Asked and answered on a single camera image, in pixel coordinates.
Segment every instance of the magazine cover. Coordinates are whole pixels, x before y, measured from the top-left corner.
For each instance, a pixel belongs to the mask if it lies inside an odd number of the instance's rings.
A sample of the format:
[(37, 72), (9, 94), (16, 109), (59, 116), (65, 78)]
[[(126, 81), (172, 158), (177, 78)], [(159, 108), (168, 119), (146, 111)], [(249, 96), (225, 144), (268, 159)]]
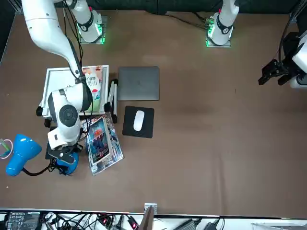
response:
[[(102, 66), (83, 67), (82, 72), (85, 74), (86, 83), (90, 88), (93, 95), (93, 113), (99, 113), (100, 111), (100, 91), (102, 89)], [(85, 113), (90, 113), (92, 110), (92, 104)]]
[(90, 131), (86, 137), (86, 142), (89, 144), (88, 153), (91, 157), (93, 165), (102, 161), (103, 158), (110, 153), (108, 134), (106, 133), (105, 124), (102, 117), (91, 121)]
[[(116, 135), (116, 131), (114, 129), (114, 124), (112, 121), (112, 117), (110, 113), (105, 113), (104, 115), (100, 115), (98, 117), (95, 117), (91, 119), (91, 124), (97, 123), (97, 121), (103, 121), (104, 122), (104, 127), (106, 132), (106, 137), (107, 137), (107, 143), (109, 146), (109, 154), (104, 156), (99, 162), (96, 164), (93, 164), (92, 160), (92, 154), (91, 152), (91, 142), (89, 142), (87, 139), (85, 140), (85, 147), (86, 151), (89, 154), (89, 163), (90, 163), (90, 168), (92, 171), (93, 176), (97, 175), (98, 173), (102, 172), (103, 170), (107, 169), (111, 165), (115, 164), (116, 162), (120, 161), (121, 159), (124, 158), (123, 153), (121, 151), (120, 145), (119, 145), (119, 140)], [(86, 131), (86, 121), (82, 121), (82, 126), (84, 131)]]

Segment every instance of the wire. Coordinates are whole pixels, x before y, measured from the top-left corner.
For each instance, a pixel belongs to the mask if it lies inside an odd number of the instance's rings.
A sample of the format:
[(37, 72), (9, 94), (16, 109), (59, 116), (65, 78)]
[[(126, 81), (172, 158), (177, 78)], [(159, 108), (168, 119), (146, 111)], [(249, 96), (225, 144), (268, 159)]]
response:
[(181, 22), (183, 22), (183, 23), (186, 23), (186, 24), (195, 26), (195, 27), (200, 28), (200, 29), (202, 29), (202, 30), (205, 30), (205, 29), (206, 29), (206, 26), (204, 26), (204, 25), (202, 25), (202, 24), (188, 22), (188, 21), (186, 21), (186, 20), (183, 20), (183, 19), (178, 18), (178, 17), (176, 17), (176, 16), (173, 16), (173, 15), (171, 15), (171, 14), (166, 14), (165, 16), (172, 17), (172, 18), (176, 18), (177, 20), (179, 20), (179, 21), (181, 21)]
[(283, 62), (282, 62), (282, 47), (283, 47), (283, 40), (284, 37), (287, 33), (288, 27), (291, 23), (291, 21), (293, 20), (293, 18), (295, 18), (305, 7), (306, 7), (306, 2), (304, 2), (305, 0), (301, 0), (298, 4), (297, 4), (297, 9), (291, 14), (291, 16), (289, 17), (289, 20), (283, 30), (283, 34), (282, 34), (282, 38), (280, 39), (280, 43), (278, 46), (278, 61), (281, 64), (281, 67), (284, 69), (284, 71), (288, 72), (288, 70), (286, 69), (286, 67), (283, 66)]
[(63, 166), (63, 165), (58, 165), (56, 159), (52, 158), (50, 160), (49, 165), (46, 168), (44, 168), (43, 170), (39, 171), (39, 172), (32, 173), (32, 172), (29, 172), (25, 168), (21, 169), (21, 171), (23, 171), (25, 174), (27, 174), (29, 176), (39, 176), (39, 175), (43, 174), (45, 171), (47, 171), (47, 170), (49, 172), (52, 172), (55, 169), (58, 169), (60, 174), (66, 174), (65, 172), (67, 171), (68, 167), (67, 166)]
[(223, 218), (223, 223), (222, 223), (220, 230), (224, 230), (224, 227), (225, 227), (225, 219)]
[[(66, 20), (65, 20), (66, 17), (65, 17), (65, 15), (66, 15), (66, 9), (68, 9), (68, 12), (69, 12), (69, 14), (70, 14), (70, 16), (71, 16), (71, 19), (72, 19), (72, 22), (73, 22), (75, 31), (74, 31), (73, 28), (72, 28), (72, 25), (71, 25), (71, 22), (70, 22), (70, 20), (69, 20), (69, 17), (67, 17), (67, 20), (68, 20), (69, 26), (70, 26), (70, 28), (71, 28), (71, 30), (72, 30), (72, 33), (73, 33), (74, 37), (76, 38), (76, 40), (77, 40), (77, 42), (78, 42), (79, 55), (80, 55), (80, 61), (79, 61), (79, 63), (80, 63), (80, 66), (81, 66), (81, 68), (82, 68), (83, 49), (82, 49), (82, 46), (81, 46), (80, 41), (79, 41), (78, 30), (77, 30), (77, 27), (76, 27), (76, 21), (74, 20), (74, 17), (73, 17), (73, 15), (72, 15), (72, 13), (71, 13), (71, 10), (70, 10), (70, 8), (69, 8), (69, 6), (68, 6), (66, 0), (64, 0), (64, 1), (62, 2), (62, 4), (63, 4), (63, 7), (64, 7), (64, 27), (65, 27), (65, 35), (66, 35)], [(78, 79), (78, 78), (76, 77), (76, 75), (72, 72), (70, 66), (69, 66), (69, 69), (70, 69), (72, 75), (75, 77), (75, 79)], [(89, 93), (92, 94), (92, 92), (91, 92), (90, 88), (88, 87), (88, 85), (86, 84), (86, 82), (82, 82), (82, 83), (86, 86), (86, 88), (87, 88), (87, 90), (89, 91)], [(94, 109), (93, 97), (92, 97), (92, 99), (91, 99), (91, 104), (92, 104), (92, 109), (91, 109), (90, 118), (91, 118), (92, 115), (93, 115), (93, 109)], [(88, 124), (88, 122), (87, 122), (87, 119), (85, 119), (85, 120), (86, 120), (87, 132), (86, 132), (86, 135), (85, 135), (84, 137), (81, 138), (81, 135), (79, 136), (78, 142), (83, 141), (83, 140), (88, 136), (88, 134), (89, 134), (90, 125), (91, 125), (91, 120), (90, 120), (90, 123), (89, 123), (89, 124)]]
[(70, 28), (71, 28), (71, 31), (72, 31), (74, 37), (76, 38), (76, 40), (77, 40), (77, 42), (78, 42), (79, 54), (80, 54), (80, 61), (79, 61), (79, 63), (80, 63), (80, 65), (81, 65), (81, 67), (82, 67), (83, 49), (82, 49), (82, 46), (81, 46), (81, 43), (80, 43), (79, 37), (78, 37), (78, 30), (77, 30), (77, 27), (76, 27), (76, 20), (74, 19), (73, 15), (72, 15), (72, 12), (71, 12), (71, 10), (70, 10), (70, 8), (69, 8), (67, 2), (66, 2), (66, 1), (63, 1), (63, 2), (65, 3), (64, 11), (66, 11), (66, 9), (68, 9), (68, 12), (69, 12), (69, 14), (70, 14), (70, 16), (71, 16), (71, 19), (72, 19), (72, 22), (73, 22), (73, 25), (74, 25), (75, 31), (74, 31), (73, 28), (72, 28), (72, 25), (71, 25), (71, 22), (70, 22), (70, 20), (69, 20), (69, 17), (67, 17), (67, 21), (68, 21), (68, 23), (69, 23), (69, 26), (70, 26)]
[(82, 230), (85, 230), (85, 228), (84, 228), (83, 226), (80, 225), (80, 222), (82, 221), (82, 219), (84, 219), (84, 217), (85, 217), (87, 214), (84, 214), (84, 215), (78, 220), (78, 222), (76, 222), (76, 221), (74, 221), (74, 220), (72, 220), (72, 219), (74, 219), (75, 217), (77, 217), (77, 216), (79, 216), (79, 215), (81, 215), (81, 214), (78, 214), (78, 215), (76, 215), (76, 216), (74, 216), (74, 217), (72, 217), (72, 218), (70, 218), (70, 219), (68, 219), (68, 220), (66, 220), (65, 218), (63, 218), (63, 217), (60, 216), (59, 214), (55, 214), (55, 215), (56, 215), (56, 219), (59, 219), (59, 220), (63, 220), (63, 221), (64, 221), (64, 222), (62, 223), (62, 227), (61, 227), (62, 230), (63, 230), (63, 229), (71, 229), (71, 225), (69, 224), (69, 222), (74, 223), (76, 226), (80, 227)]
[[(96, 215), (96, 220), (98, 219), (98, 215)], [(89, 221), (87, 221), (87, 223), (89, 224)], [(95, 230), (95, 228), (96, 228), (96, 223), (97, 222), (95, 222), (95, 225), (94, 225), (94, 230)], [(90, 228), (90, 230), (93, 230), (92, 228), (91, 228), (91, 226), (88, 226), (89, 228)]]
[(64, 2), (62, 2), (62, 6), (63, 6), (64, 30), (65, 30), (65, 36), (67, 37), (67, 31), (66, 31), (66, 11), (65, 11), (65, 5), (64, 5)]
[(193, 12), (193, 14), (198, 17), (202, 22), (206, 22), (206, 18), (201, 17), (197, 12)]
[(83, 227), (85, 227), (86, 223), (89, 222), (90, 218), (91, 218), (92, 214), (89, 215), (88, 219), (86, 220), (86, 222), (84, 223)]
[(92, 224), (96, 223), (97, 221), (101, 220), (103, 217), (100, 218), (96, 218), (96, 220), (94, 220), (92, 223), (88, 224), (86, 227), (84, 227), (85, 229), (89, 226), (91, 226)]

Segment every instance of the white computer mouse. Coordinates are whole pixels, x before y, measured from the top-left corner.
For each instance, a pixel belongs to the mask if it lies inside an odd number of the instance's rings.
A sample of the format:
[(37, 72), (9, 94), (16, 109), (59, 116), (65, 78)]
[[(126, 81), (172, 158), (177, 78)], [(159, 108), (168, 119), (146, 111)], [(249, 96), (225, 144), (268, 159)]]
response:
[(135, 131), (140, 131), (142, 129), (143, 120), (144, 120), (144, 112), (142, 110), (138, 110), (136, 112), (133, 123), (133, 128)]

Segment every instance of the black mouse pad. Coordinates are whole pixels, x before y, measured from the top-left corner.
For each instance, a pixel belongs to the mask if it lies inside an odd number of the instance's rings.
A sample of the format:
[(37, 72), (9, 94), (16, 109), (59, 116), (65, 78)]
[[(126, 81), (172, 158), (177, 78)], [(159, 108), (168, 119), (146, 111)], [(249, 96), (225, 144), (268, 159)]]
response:
[[(144, 112), (143, 125), (140, 131), (136, 131), (133, 128), (134, 118), (138, 110), (141, 110)], [(154, 129), (153, 119), (154, 119), (154, 109), (152, 108), (126, 106), (124, 126), (123, 126), (123, 135), (141, 137), (141, 138), (152, 138), (153, 129)]]

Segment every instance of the brown table surface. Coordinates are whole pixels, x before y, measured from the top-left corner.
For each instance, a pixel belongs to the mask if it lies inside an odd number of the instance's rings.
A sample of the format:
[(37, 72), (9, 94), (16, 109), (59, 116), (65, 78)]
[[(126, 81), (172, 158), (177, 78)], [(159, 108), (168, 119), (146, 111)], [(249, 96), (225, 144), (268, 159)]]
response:
[[(71, 177), (8, 177), (9, 159), (1, 160), (0, 206), (142, 212), (151, 202), (164, 214), (307, 217), (307, 91), (257, 82), (288, 16), (241, 14), (232, 48), (206, 48), (204, 31), (174, 18), (102, 14), (106, 44), (83, 45), (83, 65), (109, 65), (111, 77), (120, 66), (159, 66), (160, 100), (118, 103), (125, 158), (96, 177), (85, 152)], [(48, 130), (35, 110), (46, 69), (66, 66), (36, 47), (16, 16), (0, 66), (1, 138), (21, 133), (45, 149)], [(152, 139), (122, 135), (126, 105), (155, 109)], [(44, 168), (44, 157), (27, 170)]]

